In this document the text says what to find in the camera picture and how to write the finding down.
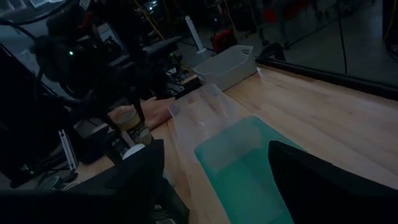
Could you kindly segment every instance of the red object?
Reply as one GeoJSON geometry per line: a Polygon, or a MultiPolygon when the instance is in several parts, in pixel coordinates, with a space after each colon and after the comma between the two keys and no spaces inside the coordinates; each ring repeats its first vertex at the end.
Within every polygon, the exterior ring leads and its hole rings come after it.
{"type": "MultiPolygon", "coordinates": [[[[283,10],[283,18],[290,19],[296,16],[302,9],[308,7],[311,4],[311,0],[296,0],[289,4],[286,4],[283,10]]],[[[266,22],[277,22],[275,11],[273,9],[265,8],[263,11],[263,17],[266,22]]]]}
{"type": "Polygon", "coordinates": [[[86,11],[85,17],[83,18],[83,21],[81,22],[81,25],[79,26],[79,30],[81,32],[84,32],[86,29],[91,27],[92,24],[93,24],[93,15],[91,12],[86,11]]]}
{"type": "Polygon", "coordinates": [[[229,28],[214,35],[214,37],[211,38],[211,43],[214,51],[218,54],[238,44],[238,41],[236,40],[234,30],[229,28]]]}

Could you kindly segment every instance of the yellow cable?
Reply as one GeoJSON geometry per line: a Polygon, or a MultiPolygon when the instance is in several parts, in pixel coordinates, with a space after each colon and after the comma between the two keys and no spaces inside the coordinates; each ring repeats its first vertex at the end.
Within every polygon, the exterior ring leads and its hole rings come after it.
{"type": "Polygon", "coordinates": [[[163,35],[159,32],[159,30],[156,29],[155,25],[152,23],[151,19],[149,18],[149,16],[146,14],[146,11],[138,4],[137,0],[135,0],[136,5],[138,6],[138,8],[142,11],[142,13],[144,13],[144,16],[147,18],[148,22],[151,24],[151,26],[154,28],[154,30],[156,31],[156,33],[159,35],[159,37],[164,40],[163,35]]]}
{"type": "Polygon", "coordinates": [[[394,16],[395,16],[396,9],[397,9],[397,1],[398,1],[398,0],[394,0],[394,7],[392,8],[392,12],[391,12],[390,24],[388,25],[388,30],[387,30],[387,32],[386,32],[386,35],[385,35],[384,38],[383,38],[383,41],[384,41],[384,42],[387,40],[387,37],[389,36],[390,30],[391,30],[391,28],[392,28],[392,24],[394,23],[394,16]]]}
{"type": "MultiPolygon", "coordinates": [[[[165,40],[164,37],[163,37],[163,35],[160,33],[160,31],[157,30],[156,27],[155,27],[155,25],[150,21],[150,18],[149,18],[149,16],[146,14],[145,10],[138,4],[137,0],[135,0],[135,3],[136,3],[136,5],[138,6],[138,8],[144,13],[145,17],[147,18],[147,20],[148,20],[149,23],[151,24],[152,28],[154,28],[154,30],[157,32],[157,34],[159,35],[159,37],[160,37],[162,40],[165,40]]],[[[189,72],[189,74],[192,74],[192,70],[191,70],[190,68],[188,68],[188,67],[186,67],[186,66],[184,66],[184,65],[182,65],[182,64],[180,64],[180,68],[183,69],[183,70],[185,69],[185,70],[187,70],[187,71],[189,72]]]]}
{"type": "MultiPolygon", "coordinates": [[[[146,11],[146,9],[145,9],[145,12],[144,12],[144,13],[146,13],[147,16],[148,16],[149,18],[152,18],[151,14],[150,14],[148,11],[146,11]]],[[[156,19],[152,19],[152,21],[155,22],[155,24],[157,25],[157,27],[160,27],[160,25],[157,23],[156,19]]]]}
{"type": "Polygon", "coordinates": [[[233,29],[234,29],[235,38],[236,38],[236,40],[237,40],[237,39],[238,39],[238,36],[236,35],[235,24],[234,24],[234,21],[232,21],[231,14],[229,13],[229,9],[228,9],[228,5],[227,5],[227,3],[226,3],[226,0],[224,0],[224,3],[225,3],[225,8],[226,8],[226,10],[227,10],[227,12],[228,12],[228,17],[229,17],[229,19],[230,19],[230,21],[231,21],[231,23],[232,23],[232,27],[233,27],[233,29]]]}

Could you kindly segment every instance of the transparent plastic sheet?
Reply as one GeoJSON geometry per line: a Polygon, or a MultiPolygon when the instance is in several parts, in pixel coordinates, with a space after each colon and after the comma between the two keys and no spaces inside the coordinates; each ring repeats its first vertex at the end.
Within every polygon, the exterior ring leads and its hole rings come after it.
{"type": "Polygon", "coordinates": [[[239,108],[215,84],[202,86],[178,99],[169,111],[178,148],[190,162],[197,162],[193,151],[200,143],[239,121],[239,108]]]}
{"type": "MultiPolygon", "coordinates": [[[[201,166],[231,223],[293,223],[267,155],[271,140],[299,148],[296,144],[257,117],[241,119],[238,105],[214,85],[184,96],[169,110],[177,148],[188,158],[187,172],[201,166]]],[[[190,187],[200,187],[198,181],[190,187]]]]}

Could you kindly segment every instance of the black cable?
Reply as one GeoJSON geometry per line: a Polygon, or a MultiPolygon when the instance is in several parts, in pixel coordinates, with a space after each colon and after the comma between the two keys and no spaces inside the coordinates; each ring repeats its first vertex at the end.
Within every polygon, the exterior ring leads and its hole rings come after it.
{"type": "Polygon", "coordinates": [[[23,32],[26,36],[30,37],[34,42],[35,42],[36,39],[37,39],[37,38],[36,38],[32,33],[30,33],[28,30],[25,30],[25,29],[22,28],[20,25],[15,24],[15,23],[13,23],[13,22],[11,22],[11,21],[8,21],[8,20],[6,20],[6,19],[0,19],[0,25],[3,25],[3,26],[11,26],[11,27],[13,27],[13,28],[15,28],[15,29],[17,29],[17,30],[23,32]]]}
{"type": "Polygon", "coordinates": [[[386,44],[386,50],[390,58],[393,59],[395,62],[398,62],[398,52],[393,50],[392,47],[387,44],[386,44]]]}
{"type": "Polygon", "coordinates": [[[45,67],[45,65],[40,67],[39,73],[37,74],[36,81],[35,81],[35,84],[34,84],[34,87],[33,87],[33,99],[34,99],[34,101],[36,103],[39,102],[39,96],[37,96],[37,94],[39,92],[39,85],[41,84],[41,81],[42,81],[42,78],[43,78],[43,74],[44,74],[43,69],[44,69],[44,67],[45,67]]]}
{"type": "Polygon", "coordinates": [[[69,170],[68,165],[65,165],[65,166],[63,166],[61,168],[58,168],[58,169],[49,169],[49,171],[63,171],[63,170],[69,170]]]}
{"type": "Polygon", "coordinates": [[[50,169],[50,170],[46,171],[46,172],[43,174],[43,176],[40,178],[40,180],[38,181],[38,183],[36,184],[35,189],[38,189],[48,177],[50,177],[50,176],[52,176],[52,175],[54,175],[54,174],[56,174],[57,172],[60,172],[60,171],[62,171],[62,170],[65,170],[65,169],[62,167],[62,168],[59,168],[59,169],[50,169]]]}
{"type": "Polygon", "coordinates": [[[338,28],[340,30],[341,49],[343,50],[344,74],[347,74],[347,55],[346,55],[346,47],[344,44],[343,28],[341,25],[340,1],[339,0],[336,0],[336,10],[337,10],[337,16],[338,16],[338,28]]]}
{"type": "MultiPolygon", "coordinates": [[[[369,8],[369,7],[372,7],[372,6],[373,6],[373,5],[370,5],[370,6],[367,6],[367,7],[362,8],[362,9],[367,9],[367,8],[369,8]]],[[[322,25],[322,26],[320,26],[320,27],[317,27],[314,31],[312,31],[312,32],[310,32],[310,33],[308,33],[308,34],[306,34],[306,35],[304,35],[304,36],[302,36],[302,37],[299,37],[299,38],[296,39],[295,41],[291,42],[291,43],[289,44],[289,47],[291,47],[291,46],[293,46],[293,45],[299,43],[299,42],[302,41],[303,39],[306,39],[307,37],[310,37],[311,35],[313,35],[313,34],[319,32],[319,31],[321,31],[321,30],[323,30],[324,28],[328,27],[330,24],[336,22],[337,20],[338,20],[338,19],[333,19],[332,21],[326,23],[325,25],[322,25]]]]}
{"type": "MultiPolygon", "coordinates": [[[[186,45],[189,45],[189,46],[192,46],[192,47],[197,47],[195,44],[191,44],[191,43],[188,43],[188,42],[184,42],[184,41],[181,41],[180,42],[181,44],[186,44],[186,45]]],[[[211,51],[211,52],[215,52],[213,49],[211,49],[211,48],[208,48],[208,47],[205,47],[207,50],[209,50],[209,51],[211,51]]]]}
{"type": "Polygon", "coordinates": [[[91,123],[92,125],[94,125],[94,126],[96,126],[96,127],[98,127],[98,125],[97,124],[95,124],[91,119],[88,119],[87,120],[89,123],[91,123]]]}
{"type": "Polygon", "coordinates": [[[51,12],[49,12],[47,14],[44,14],[44,15],[39,16],[39,17],[36,17],[36,18],[31,19],[29,21],[16,22],[14,24],[17,25],[17,26],[23,26],[23,25],[28,25],[28,24],[32,24],[32,23],[35,23],[35,22],[39,22],[39,21],[41,21],[43,19],[46,19],[46,18],[48,18],[50,16],[53,16],[53,15],[57,14],[58,12],[62,11],[65,7],[67,7],[72,2],[77,2],[77,1],[76,0],[66,0],[61,6],[59,6],[58,8],[52,10],[51,12]]]}
{"type": "Polygon", "coordinates": [[[174,90],[174,89],[172,89],[172,88],[168,88],[167,90],[171,90],[172,92],[174,92],[174,96],[177,96],[178,94],[179,94],[179,92],[177,91],[177,90],[174,90]]]}
{"type": "Polygon", "coordinates": [[[175,82],[169,82],[170,84],[173,84],[173,85],[177,85],[177,86],[182,86],[183,87],[183,85],[181,85],[181,84],[178,84],[178,83],[175,83],[175,82]]]}

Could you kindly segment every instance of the white pole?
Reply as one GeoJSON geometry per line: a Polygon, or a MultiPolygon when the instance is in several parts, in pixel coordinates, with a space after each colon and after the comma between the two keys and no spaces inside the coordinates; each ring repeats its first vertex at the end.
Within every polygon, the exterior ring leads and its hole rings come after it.
{"type": "Polygon", "coordinates": [[[191,31],[193,40],[195,41],[197,47],[198,47],[198,52],[197,54],[203,53],[206,51],[206,48],[203,48],[203,44],[201,43],[201,40],[199,38],[198,32],[195,28],[195,26],[193,25],[193,22],[191,20],[191,17],[189,16],[185,16],[185,21],[187,22],[187,25],[191,31]]]}

